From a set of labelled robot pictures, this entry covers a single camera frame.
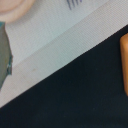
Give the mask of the teal padded gripper finger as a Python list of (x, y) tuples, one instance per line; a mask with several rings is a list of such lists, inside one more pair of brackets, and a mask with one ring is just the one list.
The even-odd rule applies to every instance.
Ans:
[(13, 56), (9, 39), (5, 31), (5, 23), (0, 22), (0, 89), (8, 75), (12, 74)]

